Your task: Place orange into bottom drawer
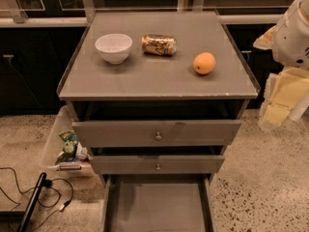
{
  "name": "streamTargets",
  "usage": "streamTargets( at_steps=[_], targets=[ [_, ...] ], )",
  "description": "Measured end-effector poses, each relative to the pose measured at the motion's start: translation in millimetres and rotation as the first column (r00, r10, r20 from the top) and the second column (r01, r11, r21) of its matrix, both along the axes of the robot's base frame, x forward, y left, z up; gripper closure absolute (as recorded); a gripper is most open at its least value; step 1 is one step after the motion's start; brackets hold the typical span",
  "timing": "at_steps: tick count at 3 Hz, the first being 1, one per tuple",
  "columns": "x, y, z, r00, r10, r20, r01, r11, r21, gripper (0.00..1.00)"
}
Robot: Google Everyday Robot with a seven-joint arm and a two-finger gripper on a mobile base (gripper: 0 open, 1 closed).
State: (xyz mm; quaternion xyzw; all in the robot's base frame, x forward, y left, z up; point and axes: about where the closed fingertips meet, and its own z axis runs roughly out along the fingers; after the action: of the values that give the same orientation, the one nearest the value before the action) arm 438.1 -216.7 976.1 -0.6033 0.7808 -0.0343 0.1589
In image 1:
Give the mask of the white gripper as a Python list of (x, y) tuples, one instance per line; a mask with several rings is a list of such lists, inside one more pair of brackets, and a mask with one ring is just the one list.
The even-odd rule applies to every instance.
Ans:
[[(269, 28), (253, 46), (272, 49), (274, 30), (274, 26)], [(258, 125), (262, 130), (276, 130), (287, 119), (298, 121), (308, 107), (309, 71), (286, 67), (279, 74), (271, 73), (267, 79)]]

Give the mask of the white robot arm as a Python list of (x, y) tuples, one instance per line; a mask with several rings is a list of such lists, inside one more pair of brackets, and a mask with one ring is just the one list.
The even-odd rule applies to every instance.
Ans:
[(287, 119), (297, 121), (308, 108), (309, 0), (294, 0), (253, 46), (270, 49), (273, 59), (284, 66), (279, 74), (269, 75), (260, 108), (260, 128), (273, 131)]

